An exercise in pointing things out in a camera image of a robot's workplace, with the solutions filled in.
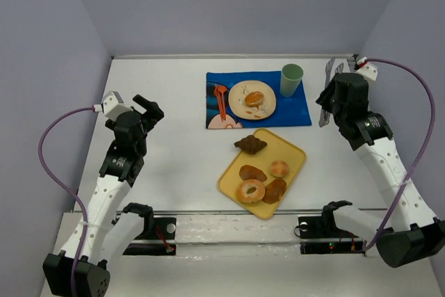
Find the silver metal tongs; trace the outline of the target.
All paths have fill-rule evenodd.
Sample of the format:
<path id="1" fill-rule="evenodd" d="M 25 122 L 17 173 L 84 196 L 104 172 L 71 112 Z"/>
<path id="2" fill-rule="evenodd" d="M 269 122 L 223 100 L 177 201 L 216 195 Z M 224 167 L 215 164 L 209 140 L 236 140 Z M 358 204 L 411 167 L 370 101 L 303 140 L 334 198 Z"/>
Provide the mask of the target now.
<path id="1" fill-rule="evenodd" d="M 331 58 L 325 65 L 325 87 L 329 84 L 332 74 L 342 73 L 344 69 L 344 63 L 340 62 L 334 67 L 336 62 L 335 58 Z M 318 120 L 319 127 L 324 127 L 330 122 L 330 114 L 327 111 L 321 109 L 320 118 Z"/>

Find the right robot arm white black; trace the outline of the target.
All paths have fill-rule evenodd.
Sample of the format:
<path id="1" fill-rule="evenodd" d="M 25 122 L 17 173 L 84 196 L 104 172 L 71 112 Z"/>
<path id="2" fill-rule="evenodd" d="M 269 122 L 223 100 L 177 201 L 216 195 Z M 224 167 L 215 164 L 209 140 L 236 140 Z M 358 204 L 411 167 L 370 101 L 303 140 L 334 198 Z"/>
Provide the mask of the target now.
<path id="1" fill-rule="evenodd" d="M 436 255 L 444 247 L 444 221 L 422 200 L 401 161 L 385 118 L 369 110 L 369 83 L 360 74 L 333 76 L 316 103 L 332 114 L 340 134 L 370 172 L 388 207 L 379 222 L 351 202 L 330 202 L 322 217 L 329 230 L 344 230 L 375 246 L 397 268 Z"/>

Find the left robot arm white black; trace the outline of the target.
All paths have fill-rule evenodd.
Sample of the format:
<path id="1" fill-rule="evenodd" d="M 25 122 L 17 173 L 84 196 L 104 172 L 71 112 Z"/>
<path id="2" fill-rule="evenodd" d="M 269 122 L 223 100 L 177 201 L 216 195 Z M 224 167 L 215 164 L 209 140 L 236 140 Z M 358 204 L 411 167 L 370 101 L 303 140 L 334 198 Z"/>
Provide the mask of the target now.
<path id="1" fill-rule="evenodd" d="M 38 155 L 45 172 L 75 199 L 82 214 L 69 239 L 58 253 L 49 253 L 42 265 L 55 296 L 104 296 L 111 280 L 111 262 L 122 256 L 136 237 L 152 231 L 154 210 L 146 204 L 131 202 L 119 218 L 115 216 L 143 168 L 147 135 L 164 117 L 156 102 L 141 95 L 135 95 L 133 101 L 144 111 L 127 106 L 116 91 L 89 107 L 89 111 L 104 115 L 114 139 L 88 204 L 50 171 L 42 154 Z"/>

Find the sesame glazed bun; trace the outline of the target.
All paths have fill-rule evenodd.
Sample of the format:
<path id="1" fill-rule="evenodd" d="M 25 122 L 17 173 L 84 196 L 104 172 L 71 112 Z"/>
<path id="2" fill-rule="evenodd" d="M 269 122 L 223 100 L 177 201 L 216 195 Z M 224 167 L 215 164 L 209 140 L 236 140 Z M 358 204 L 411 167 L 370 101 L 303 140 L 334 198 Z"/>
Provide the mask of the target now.
<path id="1" fill-rule="evenodd" d="M 264 94 L 260 91 L 253 91 L 245 96 L 245 105 L 249 107 L 256 107 L 264 102 Z"/>

